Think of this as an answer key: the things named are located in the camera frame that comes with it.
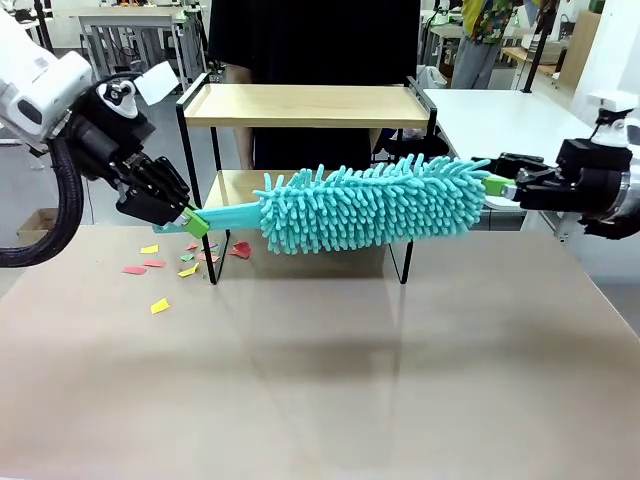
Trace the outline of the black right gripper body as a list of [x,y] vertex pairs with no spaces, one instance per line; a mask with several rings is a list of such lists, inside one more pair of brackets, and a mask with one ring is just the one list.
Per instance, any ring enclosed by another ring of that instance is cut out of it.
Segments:
[[586,138],[564,140],[556,159],[562,190],[555,211],[613,220],[631,215],[631,150]]

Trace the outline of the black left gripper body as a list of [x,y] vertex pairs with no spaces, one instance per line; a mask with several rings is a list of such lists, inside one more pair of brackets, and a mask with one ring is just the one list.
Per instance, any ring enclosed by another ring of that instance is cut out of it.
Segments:
[[154,130],[142,113],[129,119],[105,106],[83,106],[69,118],[65,137],[80,173],[118,192],[120,213],[163,226],[176,220],[176,170],[167,158],[144,153]]

